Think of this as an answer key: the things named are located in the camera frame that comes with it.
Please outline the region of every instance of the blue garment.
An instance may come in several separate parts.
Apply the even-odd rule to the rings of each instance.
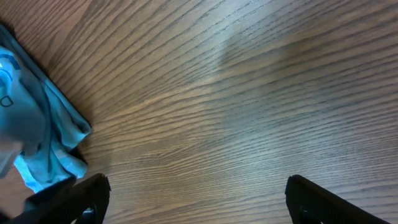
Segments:
[[[0,136],[23,143],[14,165],[26,186],[36,193],[72,175],[83,177],[86,164],[69,152],[90,132],[43,73],[33,74],[0,47]]]

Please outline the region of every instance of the light blue fabric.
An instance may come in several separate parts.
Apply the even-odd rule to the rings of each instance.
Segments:
[[[23,142],[17,167],[35,193],[74,175],[86,164],[69,155],[91,132],[88,123],[43,74],[33,74],[0,47],[0,135]]]

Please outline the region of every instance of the wooden table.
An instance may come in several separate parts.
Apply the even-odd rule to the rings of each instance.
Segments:
[[[291,223],[301,174],[398,223],[398,3],[3,0],[90,121],[105,223]],[[13,169],[0,204],[31,194]]]

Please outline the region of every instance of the folded cloth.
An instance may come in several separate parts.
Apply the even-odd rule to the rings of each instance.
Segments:
[[[0,141],[22,143],[14,165],[36,193],[72,175],[84,176],[86,164],[69,152],[91,128],[43,73],[33,74],[24,63],[0,47]]]

